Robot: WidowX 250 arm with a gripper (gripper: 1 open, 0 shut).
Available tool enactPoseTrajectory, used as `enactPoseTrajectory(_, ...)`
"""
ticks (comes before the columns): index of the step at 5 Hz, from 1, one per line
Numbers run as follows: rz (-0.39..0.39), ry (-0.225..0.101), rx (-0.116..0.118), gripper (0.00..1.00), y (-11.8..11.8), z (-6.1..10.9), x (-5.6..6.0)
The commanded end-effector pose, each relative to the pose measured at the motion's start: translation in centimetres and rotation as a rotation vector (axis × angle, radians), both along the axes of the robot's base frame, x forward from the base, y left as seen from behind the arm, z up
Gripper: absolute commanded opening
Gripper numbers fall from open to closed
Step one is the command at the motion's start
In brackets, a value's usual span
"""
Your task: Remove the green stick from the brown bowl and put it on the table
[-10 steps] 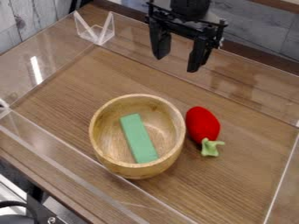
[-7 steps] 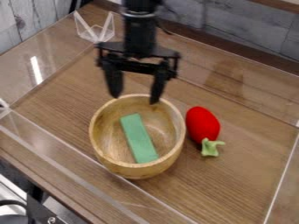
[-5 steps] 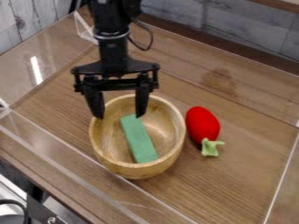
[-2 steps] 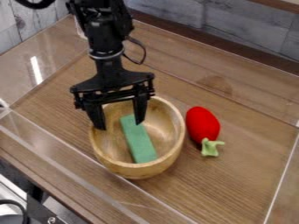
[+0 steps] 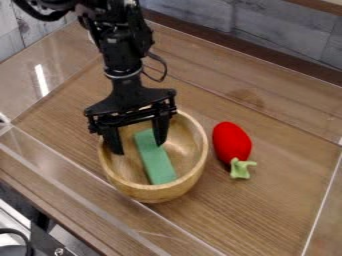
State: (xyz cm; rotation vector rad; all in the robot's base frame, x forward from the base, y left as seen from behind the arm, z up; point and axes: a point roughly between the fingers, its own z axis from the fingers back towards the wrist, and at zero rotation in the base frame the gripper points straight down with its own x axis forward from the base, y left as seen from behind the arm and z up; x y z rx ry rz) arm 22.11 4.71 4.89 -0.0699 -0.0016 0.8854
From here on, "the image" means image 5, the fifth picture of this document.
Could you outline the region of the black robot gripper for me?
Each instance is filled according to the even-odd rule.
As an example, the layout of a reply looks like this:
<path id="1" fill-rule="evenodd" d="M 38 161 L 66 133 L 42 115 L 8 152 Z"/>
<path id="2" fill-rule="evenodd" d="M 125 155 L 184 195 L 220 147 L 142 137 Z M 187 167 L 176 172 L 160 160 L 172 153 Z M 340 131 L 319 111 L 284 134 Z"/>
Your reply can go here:
<path id="1" fill-rule="evenodd" d="M 116 127 L 152 121 L 156 145 L 166 140 L 169 118 L 176 113 L 176 91 L 150 88 L 141 83 L 138 75 L 112 80 L 109 95 L 84 110 L 90 133 L 102 135 L 113 154 L 122 155 L 122 145 Z"/>

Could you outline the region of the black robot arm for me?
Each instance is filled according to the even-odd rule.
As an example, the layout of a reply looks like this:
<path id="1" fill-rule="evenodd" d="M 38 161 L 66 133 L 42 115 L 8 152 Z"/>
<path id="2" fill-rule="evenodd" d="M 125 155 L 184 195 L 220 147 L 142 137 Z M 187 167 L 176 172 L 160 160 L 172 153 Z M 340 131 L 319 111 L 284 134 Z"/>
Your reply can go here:
<path id="1" fill-rule="evenodd" d="M 176 91 L 148 88 L 142 59 L 158 56 L 149 52 L 152 30 L 138 0 L 13 0 L 33 18 L 53 22 L 73 12 L 96 45 L 104 61 L 104 75 L 112 92 L 86 107 L 88 130 L 102 137 L 110 151 L 124 153 L 118 128 L 142 121 L 152 122 L 154 142 L 166 140 L 169 119 L 176 114 Z"/>

